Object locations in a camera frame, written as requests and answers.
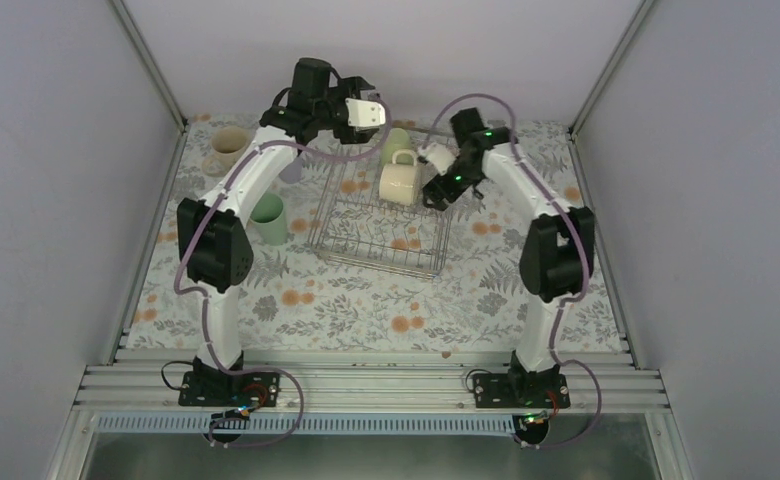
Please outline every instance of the glass panel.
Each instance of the glass panel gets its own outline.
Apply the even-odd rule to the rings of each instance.
[[[563,415],[547,442],[578,433],[588,417]],[[210,448],[201,435],[98,434],[85,478],[170,480],[652,479],[659,478],[642,415],[605,415],[563,449],[520,450],[507,438],[296,435],[256,451]]]

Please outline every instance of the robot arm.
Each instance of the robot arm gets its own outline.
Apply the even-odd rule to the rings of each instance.
[[[516,158],[508,128],[487,128],[474,108],[457,113],[451,124],[460,147],[457,157],[436,143],[419,152],[440,174],[423,187],[423,204],[445,210],[469,188],[480,198],[476,187],[489,178],[522,215],[528,234],[519,261],[520,277],[526,289],[538,298],[529,302],[526,325],[511,358],[508,380],[516,403],[527,406],[529,400],[539,398],[541,391],[559,391],[565,385],[549,352],[549,336],[558,312],[552,300],[579,293],[583,282],[577,243],[555,207],[567,212],[579,235],[588,261],[588,275],[593,271],[594,216],[587,207],[570,206],[548,187],[519,145],[514,146],[520,154]],[[563,400],[562,406],[568,405],[568,399]]]
[[[337,79],[334,87],[329,87],[331,75]],[[373,88],[361,77],[340,78],[325,61],[300,59],[292,86],[280,94],[288,94],[287,105],[278,106],[276,101],[263,114],[252,144],[222,181],[201,199],[185,198],[178,206],[179,253],[186,261],[187,276],[207,292],[204,324],[216,360],[225,368],[242,369],[239,289],[232,287],[246,279],[254,259],[244,228],[252,210],[275,177],[296,159],[297,144],[306,145],[320,130],[332,130],[344,144],[366,143],[372,138],[385,122],[386,112],[379,102],[359,97]],[[215,211],[195,248],[190,249],[191,239],[211,208]],[[205,405],[229,405],[240,387],[235,377],[219,371],[206,343],[199,348],[191,373],[193,391]]]

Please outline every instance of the enclosure wall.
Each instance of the enclosure wall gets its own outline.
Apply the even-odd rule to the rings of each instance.
[[[106,1],[0,1],[0,479],[43,478],[177,127]]]
[[[404,116],[486,91],[525,119],[569,123],[640,0],[126,3],[188,115],[262,111],[314,56]]]
[[[697,476],[780,478],[780,2],[659,2],[579,143]]]

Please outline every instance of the mug handle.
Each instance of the mug handle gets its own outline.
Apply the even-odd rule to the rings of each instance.
[[[400,148],[400,149],[396,150],[395,152],[393,152],[393,156],[390,157],[390,163],[395,165],[396,164],[396,158],[399,156],[400,153],[407,153],[408,155],[410,155],[411,158],[414,159],[414,166],[416,166],[416,152],[411,150],[411,149],[408,149],[408,148]]]

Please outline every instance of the beige mug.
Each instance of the beige mug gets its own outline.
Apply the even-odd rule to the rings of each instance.
[[[401,149],[393,152],[391,163],[385,165],[381,172],[378,197],[388,202],[413,205],[419,187],[419,165],[399,164],[397,163],[399,155],[410,155],[416,158],[416,152],[413,150]]]
[[[210,139],[213,155],[202,162],[202,171],[212,177],[225,175],[249,148],[250,140],[249,132],[240,127],[218,130]]]

